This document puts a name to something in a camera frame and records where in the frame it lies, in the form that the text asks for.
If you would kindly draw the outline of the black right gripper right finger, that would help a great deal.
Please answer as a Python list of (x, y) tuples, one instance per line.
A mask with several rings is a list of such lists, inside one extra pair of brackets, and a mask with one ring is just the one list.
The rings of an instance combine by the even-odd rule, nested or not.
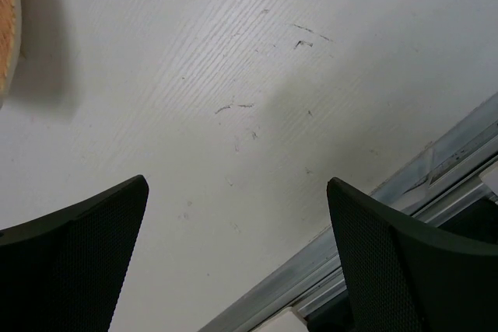
[(497, 246), (432, 227), (339, 178), (331, 225), (358, 331), (495, 331)]

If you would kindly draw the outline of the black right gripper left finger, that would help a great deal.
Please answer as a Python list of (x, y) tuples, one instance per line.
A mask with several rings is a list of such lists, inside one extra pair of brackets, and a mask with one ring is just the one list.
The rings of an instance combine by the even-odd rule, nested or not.
[(107, 331), (139, 235), (149, 186), (134, 176), (1, 231), (3, 331)]

